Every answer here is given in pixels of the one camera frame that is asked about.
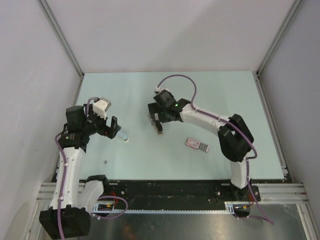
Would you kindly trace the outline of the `beige black stapler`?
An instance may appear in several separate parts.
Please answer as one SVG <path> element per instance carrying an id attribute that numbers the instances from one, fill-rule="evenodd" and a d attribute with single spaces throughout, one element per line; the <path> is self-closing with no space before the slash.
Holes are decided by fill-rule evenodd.
<path id="1" fill-rule="evenodd" d="M 154 128 L 155 131 L 158 135 L 162 135 L 163 134 L 163 126 L 161 124 L 161 122 L 159 120 L 156 120 L 154 123 Z"/>

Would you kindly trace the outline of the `right rear aluminium post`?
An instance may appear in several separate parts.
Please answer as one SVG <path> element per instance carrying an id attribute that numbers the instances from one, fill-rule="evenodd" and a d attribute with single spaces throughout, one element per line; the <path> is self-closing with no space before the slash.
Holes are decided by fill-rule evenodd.
<path id="1" fill-rule="evenodd" d="M 289 30 L 290 26 L 292 25 L 296 15 L 298 14 L 300 8 L 304 4 L 304 0 L 294 0 L 286 13 L 280 27 L 278 28 L 267 52 L 265 53 L 259 67 L 256 70 L 256 75 L 259 77 L 264 72 L 265 68 L 267 67 L 268 63 L 272 59 L 273 55 L 275 54 L 277 48 L 280 46 L 283 38 L 285 37 L 287 31 Z"/>

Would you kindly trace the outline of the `aluminium post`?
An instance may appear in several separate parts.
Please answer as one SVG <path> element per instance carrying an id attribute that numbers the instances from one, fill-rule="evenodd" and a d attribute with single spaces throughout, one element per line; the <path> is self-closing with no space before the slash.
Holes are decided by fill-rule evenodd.
<path id="1" fill-rule="evenodd" d="M 287 31 L 289 30 L 290 26 L 292 25 L 296 15 L 298 14 L 300 8 L 304 4 L 304 0 L 294 0 L 286 13 L 280 27 L 278 28 L 267 52 L 265 53 L 259 67 L 256 70 L 256 75 L 259 77 L 264 72 L 265 68 L 267 67 L 268 63 L 272 59 L 273 55 L 275 54 L 277 48 L 280 46 L 283 38 L 285 37 Z"/>
<path id="2" fill-rule="evenodd" d="M 46 0 L 37 0 L 37 3 L 39 4 L 44 16 L 46 17 L 49 25 L 51 26 L 54 34 L 56 35 L 59 43 L 62 46 L 62 49 L 64 50 L 66 56 L 68 57 L 68 59 L 71 62 L 71 65 L 73 66 L 73 68 L 75 69 L 75 71 L 77 72 L 77 74 L 79 75 L 79 77 L 82 79 L 84 76 L 84 73 L 80 67 L 80 64 L 70 46 L 70 44 L 68 43 L 67 38 L 65 37 L 62 28 L 60 27 L 50 5 L 48 4 L 48 2 Z"/>

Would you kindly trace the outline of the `aluminium frame rail front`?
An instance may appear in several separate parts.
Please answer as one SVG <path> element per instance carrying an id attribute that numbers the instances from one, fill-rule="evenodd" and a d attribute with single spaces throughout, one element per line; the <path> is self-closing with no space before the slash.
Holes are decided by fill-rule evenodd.
<path id="1" fill-rule="evenodd" d="M 254 184 L 257 186 L 260 193 L 261 200 L 258 201 L 260 205 L 267 204 L 306 204 L 309 202 L 306 195 L 305 188 L 302 184 L 289 183 L 270 183 L 270 184 Z M 102 199 L 96 202 L 92 212 L 94 214 L 107 213 L 125 213 L 125 214 L 233 214 L 234 211 L 240 210 L 241 206 L 248 206 L 249 203 L 225 202 L 223 210 L 197 210 L 197 211 L 133 211 L 128 210 L 128 202 L 123 198 L 118 201 L 117 205 L 112 207 L 112 200 Z"/>

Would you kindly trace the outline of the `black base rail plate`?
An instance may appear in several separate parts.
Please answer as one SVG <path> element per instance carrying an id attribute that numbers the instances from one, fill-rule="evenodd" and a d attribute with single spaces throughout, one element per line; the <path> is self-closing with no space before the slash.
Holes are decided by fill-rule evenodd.
<path id="1" fill-rule="evenodd" d="M 239 190 L 230 180 L 109 180 L 109 192 L 124 198 L 129 211 L 214 211 L 225 202 L 261 200 L 256 185 Z"/>

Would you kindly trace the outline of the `left rear aluminium post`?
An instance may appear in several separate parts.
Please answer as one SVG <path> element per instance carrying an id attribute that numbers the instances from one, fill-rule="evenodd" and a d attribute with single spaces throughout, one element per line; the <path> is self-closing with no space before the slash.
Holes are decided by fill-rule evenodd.
<path id="1" fill-rule="evenodd" d="M 79 77 L 82 79 L 84 76 L 84 73 L 80 67 L 80 64 L 70 46 L 70 44 L 68 43 L 67 38 L 65 37 L 62 28 L 60 27 L 50 5 L 48 4 L 48 2 L 46 0 L 37 0 L 37 3 L 39 4 L 44 16 L 46 17 L 49 25 L 51 26 L 54 34 L 56 35 L 59 43 L 62 46 L 62 49 L 64 50 L 66 56 L 68 57 L 68 59 L 71 62 L 71 65 L 73 66 L 73 68 L 75 69 L 75 71 L 77 72 L 77 74 L 79 75 Z"/>

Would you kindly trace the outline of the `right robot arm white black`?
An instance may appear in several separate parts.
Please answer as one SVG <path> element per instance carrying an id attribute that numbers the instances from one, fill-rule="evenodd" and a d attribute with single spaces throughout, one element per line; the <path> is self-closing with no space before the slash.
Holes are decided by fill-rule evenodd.
<path id="1" fill-rule="evenodd" d="M 222 154 L 230 162 L 230 194 L 242 201 L 249 194 L 249 153 L 253 150 L 254 137 L 243 118 L 234 114 L 221 117 L 194 106 L 184 98 L 176 100 L 166 89 L 158 91 L 154 102 L 147 105 L 151 124 L 158 134 L 163 133 L 163 124 L 179 121 L 198 126 L 218 137 Z"/>

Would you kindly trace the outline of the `red white staple box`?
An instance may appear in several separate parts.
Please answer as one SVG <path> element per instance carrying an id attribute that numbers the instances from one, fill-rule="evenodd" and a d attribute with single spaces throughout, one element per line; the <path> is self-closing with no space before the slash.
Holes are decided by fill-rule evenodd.
<path id="1" fill-rule="evenodd" d="M 205 143 L 202 143 L 200 141 L 197 141 L 193 138 L 187 138 L 186 142 L 185 142 L 185 145 L 190 147 L 190 148 L 193 148 L 193 149 L 196 149 L 196 150 L 200 150 L 200 151 L 203 151 L 205 153 L 207 153 L 209 151 L 209 145 L 205 144 Z"/>

